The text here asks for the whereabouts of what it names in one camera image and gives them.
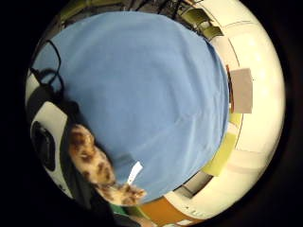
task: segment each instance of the white tag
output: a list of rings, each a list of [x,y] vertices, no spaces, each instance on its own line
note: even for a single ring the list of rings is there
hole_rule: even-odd
[[[127,180],[127,184],[132,184],[136,175],[138,175],[138,173],[141,171],[142,168],[143,166],[140,164],[140,162],[135,163],[130,173],[129,179]]]

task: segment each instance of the yellow object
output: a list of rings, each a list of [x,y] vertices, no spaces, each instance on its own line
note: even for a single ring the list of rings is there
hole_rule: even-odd
[[[242,113],[229,113],[229,122],[238,129],[241,127]],[[202,168],[204,173],[218,177],[224,168],[231,152],[236,146],[238,135],[227,132],[214,157]]]
[[[219,176],[225,163],[227,162],[231,151],[234,149],[237,142],[237,135],[227,133],[214,157],[202,168],[202,171],[212,175]]]
[[[237,126],[238,129],[241,127],[242,117],[243,117],[242,113],[229,112],[229,122]]]

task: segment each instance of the leopard print fabric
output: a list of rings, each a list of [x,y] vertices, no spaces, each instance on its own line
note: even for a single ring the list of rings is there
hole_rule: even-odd
[[[95,138],[82,125],[71,130],[69,155],[76,169],[102,198],[119,206],[135,206],[146,191],[127,183],[116,183],[115,172],[106,154],[95,146]]]

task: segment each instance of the blue shirt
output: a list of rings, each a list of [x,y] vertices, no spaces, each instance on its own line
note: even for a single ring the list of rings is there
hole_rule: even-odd
[[[157,14],[106,12],[76,22],[53,39],[65,96],[78,102],[86,126],[125,183],[143,202],[185,182],[217,151],[228,120],[221,61],[203,37]],[[47,44],[34,68],[56,69]]]

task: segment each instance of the orange object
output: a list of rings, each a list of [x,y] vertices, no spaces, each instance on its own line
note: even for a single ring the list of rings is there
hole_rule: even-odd
[[[159,226],[166,224],[177,224],[177,222],[182,220],[192,221],[189,225],[197,224],[202,222],[202,219],[191,218],[184,215],[176,208],[174,208],[165,197],[161,197],[159,200],[151,201],[140,205],[139,208],[146,216],[148,216],[151,221]]]

